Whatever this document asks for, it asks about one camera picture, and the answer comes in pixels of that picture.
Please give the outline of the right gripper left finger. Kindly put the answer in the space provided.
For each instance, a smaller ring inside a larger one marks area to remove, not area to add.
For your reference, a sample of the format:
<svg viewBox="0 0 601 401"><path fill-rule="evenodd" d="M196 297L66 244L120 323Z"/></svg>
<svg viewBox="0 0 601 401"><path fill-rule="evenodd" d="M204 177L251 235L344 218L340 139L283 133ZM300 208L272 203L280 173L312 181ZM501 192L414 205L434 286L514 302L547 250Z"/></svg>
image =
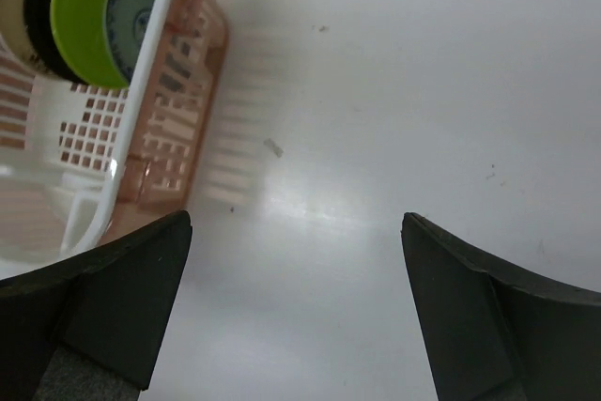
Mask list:
<svg viewBox="0 0 601 401"><path fill-rule="evenodd" d="M188 211L1 282L4 400L136 400L192 243Z"/></svg>

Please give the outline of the cream plate with dark patch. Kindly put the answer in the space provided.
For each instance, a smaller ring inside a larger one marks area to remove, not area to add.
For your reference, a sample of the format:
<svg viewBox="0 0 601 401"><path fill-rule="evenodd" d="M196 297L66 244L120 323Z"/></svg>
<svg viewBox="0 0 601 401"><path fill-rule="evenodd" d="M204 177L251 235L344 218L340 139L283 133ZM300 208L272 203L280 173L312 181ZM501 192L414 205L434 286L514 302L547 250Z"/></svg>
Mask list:
<svg viewBox="0 0 601 401"><path fill-rule="evenodd" d="M1 37L6 48L27 69L43 75L43 61L27 34L24 22L24 0L1 0Z"/></svg>

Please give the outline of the black plate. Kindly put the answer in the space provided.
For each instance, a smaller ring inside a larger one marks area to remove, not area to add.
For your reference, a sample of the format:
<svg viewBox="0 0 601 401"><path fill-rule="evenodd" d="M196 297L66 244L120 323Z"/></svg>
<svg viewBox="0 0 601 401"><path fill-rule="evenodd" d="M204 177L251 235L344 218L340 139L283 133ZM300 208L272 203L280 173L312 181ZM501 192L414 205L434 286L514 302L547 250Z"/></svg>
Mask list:
<svg viewBox="0 0 601 401"><path fill-rule="evenodd" d="M40 61L54 75L82 85L84 81L69 67L54 42L51 0L23 0L23 19L26 31Z"/></svg>

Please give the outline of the blue white patterned plate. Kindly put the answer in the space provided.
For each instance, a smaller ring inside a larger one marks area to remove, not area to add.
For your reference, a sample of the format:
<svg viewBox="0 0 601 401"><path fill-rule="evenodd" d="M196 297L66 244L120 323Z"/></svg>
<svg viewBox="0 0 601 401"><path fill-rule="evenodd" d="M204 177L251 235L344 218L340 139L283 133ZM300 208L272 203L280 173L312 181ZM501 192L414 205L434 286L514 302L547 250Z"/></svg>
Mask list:
<svg viewBox="0 0 601 401"><path fill-rule="evenodd" d="M112 63L129 83L142 47L155 0L106 0L104 39Z"/></svg>

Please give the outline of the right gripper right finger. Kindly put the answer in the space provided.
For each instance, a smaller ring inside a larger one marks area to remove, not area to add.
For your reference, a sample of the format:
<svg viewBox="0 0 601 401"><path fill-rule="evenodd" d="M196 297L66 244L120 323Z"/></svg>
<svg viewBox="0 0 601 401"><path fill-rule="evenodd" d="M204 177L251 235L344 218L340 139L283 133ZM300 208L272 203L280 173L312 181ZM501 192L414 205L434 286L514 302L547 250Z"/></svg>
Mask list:
<svg viewBox="0 0 601 401"><path fill-rule="evenodd" d="M487 253L417 213L401 240L440 400L597 400L600 295Z"/></svg>

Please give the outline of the green plate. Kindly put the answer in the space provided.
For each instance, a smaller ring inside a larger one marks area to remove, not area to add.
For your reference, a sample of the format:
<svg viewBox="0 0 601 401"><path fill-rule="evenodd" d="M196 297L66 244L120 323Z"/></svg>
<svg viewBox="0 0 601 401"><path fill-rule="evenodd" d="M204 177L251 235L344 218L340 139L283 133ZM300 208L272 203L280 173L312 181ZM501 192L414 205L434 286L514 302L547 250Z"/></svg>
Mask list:
<svg viewBox="0 0 601 401"><path fill-rule="evenodd" d="M122 89L128 82L113 63L104 36L106 0L51 0L54 43L73 73L87 85Z"/></svg>

